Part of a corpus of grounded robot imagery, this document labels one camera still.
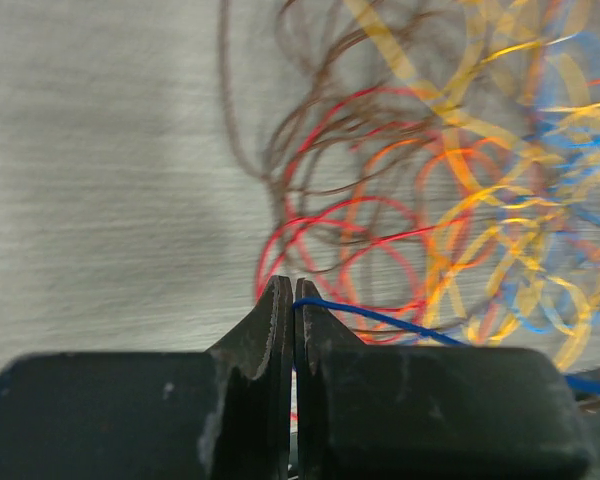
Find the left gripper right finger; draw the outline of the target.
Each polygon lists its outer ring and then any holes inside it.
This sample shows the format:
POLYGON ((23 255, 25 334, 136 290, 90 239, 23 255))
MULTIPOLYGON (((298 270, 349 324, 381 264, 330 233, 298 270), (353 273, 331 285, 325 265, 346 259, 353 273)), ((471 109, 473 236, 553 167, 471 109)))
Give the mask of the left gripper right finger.
POLYGON ((553 363, 524 348, 374 346, 296 285, 304 479, 579 479, 593 449, 553 363))

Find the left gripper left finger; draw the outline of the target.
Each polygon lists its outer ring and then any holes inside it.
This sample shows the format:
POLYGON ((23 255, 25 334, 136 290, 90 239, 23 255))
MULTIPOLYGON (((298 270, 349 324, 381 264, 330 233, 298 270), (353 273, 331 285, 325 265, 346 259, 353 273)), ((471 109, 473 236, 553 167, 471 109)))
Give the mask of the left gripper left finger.
POLYGON ((283 479, 293 289, 204 351, 45 352, 0 371, 0 479, 283 479))

